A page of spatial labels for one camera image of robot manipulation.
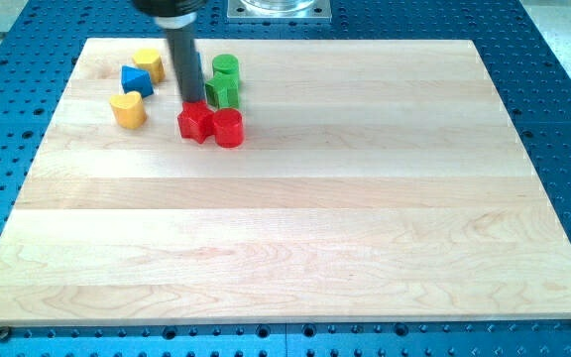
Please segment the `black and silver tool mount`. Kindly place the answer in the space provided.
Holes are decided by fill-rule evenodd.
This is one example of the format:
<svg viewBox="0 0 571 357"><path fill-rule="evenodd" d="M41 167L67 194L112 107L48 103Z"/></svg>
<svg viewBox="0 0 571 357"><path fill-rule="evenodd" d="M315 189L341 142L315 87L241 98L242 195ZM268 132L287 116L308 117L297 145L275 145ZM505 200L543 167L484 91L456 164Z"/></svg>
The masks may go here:
<svg viewBox="0 0 571 357"><path fill-rule="evenodd" d="M163 29L181 29L197 18L207 0L132 0L133 6L153 17Z"/></svg>

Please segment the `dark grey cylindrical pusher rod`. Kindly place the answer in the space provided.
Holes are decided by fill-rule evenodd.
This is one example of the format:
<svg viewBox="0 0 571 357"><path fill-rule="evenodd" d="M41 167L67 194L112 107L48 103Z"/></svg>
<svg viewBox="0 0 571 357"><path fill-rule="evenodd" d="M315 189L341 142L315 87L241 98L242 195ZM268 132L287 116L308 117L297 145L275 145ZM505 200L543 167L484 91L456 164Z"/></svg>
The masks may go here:
<svg viewBox="0 0 571 357"><path fill-rule="evenodd" d="M166 29L165 33L181 100L188 103L204 100L203 72L195 45L193 25Z"/></svg>

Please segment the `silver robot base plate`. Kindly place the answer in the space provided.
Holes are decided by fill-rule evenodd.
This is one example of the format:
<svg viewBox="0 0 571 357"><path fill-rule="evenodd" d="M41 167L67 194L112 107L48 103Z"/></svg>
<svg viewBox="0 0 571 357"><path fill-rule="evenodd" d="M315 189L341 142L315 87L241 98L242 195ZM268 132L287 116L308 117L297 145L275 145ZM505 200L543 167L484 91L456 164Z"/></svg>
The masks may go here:
<svg viewBox="0 0 571 357"><path fill-rule="evenodd" d="M228 0L227 19L232 22L322 21L332 19L330 0Z"/></svg>

